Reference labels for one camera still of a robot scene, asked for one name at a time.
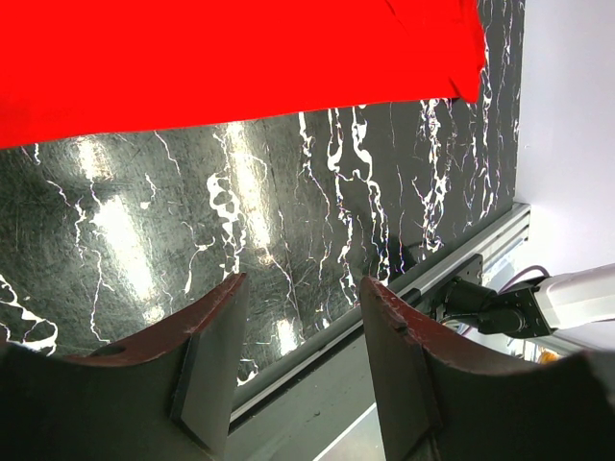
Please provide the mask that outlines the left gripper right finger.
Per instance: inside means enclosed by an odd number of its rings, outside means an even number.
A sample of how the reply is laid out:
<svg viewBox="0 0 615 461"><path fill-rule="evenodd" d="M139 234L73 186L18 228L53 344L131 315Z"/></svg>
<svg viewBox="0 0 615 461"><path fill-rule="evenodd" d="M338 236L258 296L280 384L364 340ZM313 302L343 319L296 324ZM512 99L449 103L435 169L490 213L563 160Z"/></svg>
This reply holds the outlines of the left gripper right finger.
<svg viewBox="0 0 615 461"><path fill-rule="evenodd" d="M536 364L438 324L380 282L360 307L389 460L610 460L614 355Z"/></svg>

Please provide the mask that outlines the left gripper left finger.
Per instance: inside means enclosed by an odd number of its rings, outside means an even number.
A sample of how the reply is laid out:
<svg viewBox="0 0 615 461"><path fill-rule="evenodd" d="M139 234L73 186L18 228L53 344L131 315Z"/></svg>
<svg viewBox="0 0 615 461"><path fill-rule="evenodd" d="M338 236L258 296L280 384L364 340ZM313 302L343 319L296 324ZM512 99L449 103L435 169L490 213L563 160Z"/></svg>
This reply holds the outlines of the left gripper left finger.
<svg viewBox="0 0 615 461"><path fill-rule="evenodd" d="M1 345L5 460L219 460L246 326L249 281L87 356Z"/></svg>

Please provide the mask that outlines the red t shirt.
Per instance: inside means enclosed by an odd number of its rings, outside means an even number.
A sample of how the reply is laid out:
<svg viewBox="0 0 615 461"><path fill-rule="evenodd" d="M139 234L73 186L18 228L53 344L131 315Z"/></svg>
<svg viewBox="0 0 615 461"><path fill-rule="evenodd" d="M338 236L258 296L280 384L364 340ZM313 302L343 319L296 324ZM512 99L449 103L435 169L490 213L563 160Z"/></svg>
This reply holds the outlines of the red t shirt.
<svg viewBox="0 0 615 461"><path fill-rule="evenodd" d="M5 1L1 144L479 98L474 1Z"/></svg>

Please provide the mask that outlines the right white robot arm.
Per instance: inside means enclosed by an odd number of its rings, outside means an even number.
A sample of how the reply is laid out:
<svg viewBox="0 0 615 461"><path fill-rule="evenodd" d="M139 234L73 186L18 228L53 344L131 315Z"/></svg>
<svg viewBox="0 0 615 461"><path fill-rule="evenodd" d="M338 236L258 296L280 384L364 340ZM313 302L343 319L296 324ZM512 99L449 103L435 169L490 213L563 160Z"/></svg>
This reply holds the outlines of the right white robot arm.
<svg viewBox="0 0 615 461"><path fill-rule="evenodd" d="M443 301L445 324L460 322L484 335L515 339L550 336L614 319L614 266L518 281L496 292L454 279Z"/></svg>

